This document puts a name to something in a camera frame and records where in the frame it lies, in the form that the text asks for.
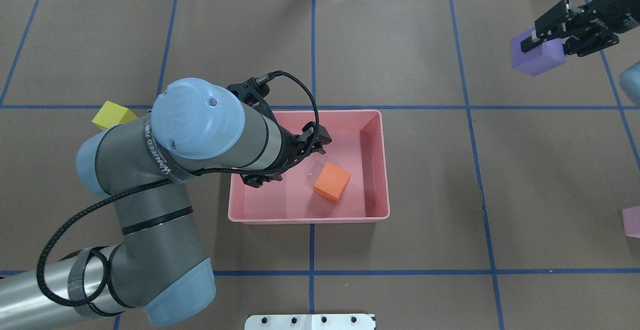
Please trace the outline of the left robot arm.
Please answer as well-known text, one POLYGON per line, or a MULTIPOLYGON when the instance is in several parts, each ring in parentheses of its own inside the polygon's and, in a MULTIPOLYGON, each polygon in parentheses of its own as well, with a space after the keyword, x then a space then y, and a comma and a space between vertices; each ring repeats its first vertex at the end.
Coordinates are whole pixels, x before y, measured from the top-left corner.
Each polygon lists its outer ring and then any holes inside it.
POLYGON ((301 134, 282 127, 265 101, 276 71, 226 88, 198 78, 174 81, 149 113, 109 127, 78 150, 78 177, 102 200, 66 221, 46 243, 36 269, 1 282, 2 329, 50 329, 102 320, 141 307, 157 327, 194 316, 217 288, 185 183, 236 173, 259 188, 331 137, 314 120, 301 134), (115 246, 89 246, 46 261, 62 235, 113 204, 123 234, 115 246))

